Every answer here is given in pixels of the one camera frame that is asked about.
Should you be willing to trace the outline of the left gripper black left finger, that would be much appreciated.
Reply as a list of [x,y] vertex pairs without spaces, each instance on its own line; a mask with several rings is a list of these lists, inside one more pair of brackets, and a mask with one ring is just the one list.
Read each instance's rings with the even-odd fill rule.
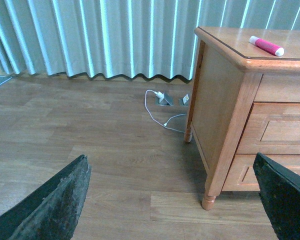
[[0,216],[0,240],[70,240],[86,200],[92,167],[80,155]]

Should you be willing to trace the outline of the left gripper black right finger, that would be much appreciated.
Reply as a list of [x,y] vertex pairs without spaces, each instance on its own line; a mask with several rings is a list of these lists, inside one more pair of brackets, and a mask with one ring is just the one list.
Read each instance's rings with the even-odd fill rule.
[[260,199],[280,240],[300,240],[300,175],[257,153],[253,170]]

